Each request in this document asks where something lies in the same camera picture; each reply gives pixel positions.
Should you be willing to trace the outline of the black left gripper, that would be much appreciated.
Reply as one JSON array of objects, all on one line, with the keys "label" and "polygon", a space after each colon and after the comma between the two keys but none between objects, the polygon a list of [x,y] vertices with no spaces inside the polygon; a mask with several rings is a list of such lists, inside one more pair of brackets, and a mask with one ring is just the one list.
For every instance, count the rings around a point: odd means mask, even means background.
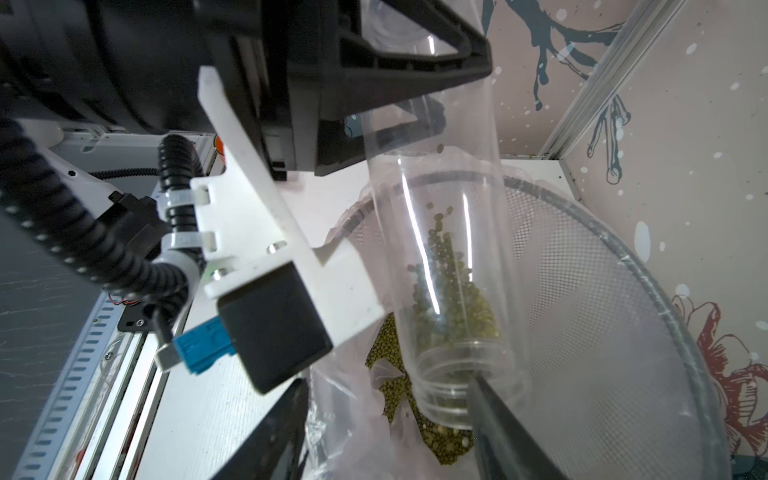
[{"label": "black left gripper", "polygon": [[[433,94],[487,77],[489,42],[442,1],[391,1],[389,7],[436,35],[454,53],[426,56],[376,50],[363,37],[357,1],[320,4],[320,110],[313,80],[289,66],[314,53],[315,18],[299,1],[197,1],[195,19],[229,104],[275,180],[288,173],[322,177],[379,153],[434,137],[446,127]],[[345,118],[394,105],[413,120],[370,137],[351,136]]]}]

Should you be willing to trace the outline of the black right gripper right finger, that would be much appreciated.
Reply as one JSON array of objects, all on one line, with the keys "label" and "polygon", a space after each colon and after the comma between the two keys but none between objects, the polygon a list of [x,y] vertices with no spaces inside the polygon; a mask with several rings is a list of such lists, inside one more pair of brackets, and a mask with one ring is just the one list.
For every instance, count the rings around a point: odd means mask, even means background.
[{"label": "black right gripper right finger", "polygon": [[483,377],[469,382],[467,401],[481,479],[566,479]]}]

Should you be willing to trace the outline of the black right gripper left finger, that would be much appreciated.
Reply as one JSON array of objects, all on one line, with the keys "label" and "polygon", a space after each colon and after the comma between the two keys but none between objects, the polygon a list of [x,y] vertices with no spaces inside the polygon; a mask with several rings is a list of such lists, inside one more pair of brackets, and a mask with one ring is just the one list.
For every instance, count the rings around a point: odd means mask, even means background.
[{"label": "black right gripper left finger", "polygon": [[309,385],[294,380],[213,479],[300,479],[309,410]]}]

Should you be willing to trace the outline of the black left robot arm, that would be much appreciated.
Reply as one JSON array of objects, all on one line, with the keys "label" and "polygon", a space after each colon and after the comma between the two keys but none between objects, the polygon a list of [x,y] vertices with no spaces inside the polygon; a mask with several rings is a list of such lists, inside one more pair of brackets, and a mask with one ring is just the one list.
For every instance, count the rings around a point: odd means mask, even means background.
[{"label": "black left robot arm", "polygon": [[445,124],[428,118],[442,112],[435,93],[491,72],[489,42],[444,2],[389,1],[385,12],[448,52],[376,44],[383,22],[358,1],[5,1],[1,111],[137,134],[210,132],[197,99],[209,66],[275,178],[325,176],[366,157],[346,118],[396,105],[411,121],[377,139],[423,139]]}]

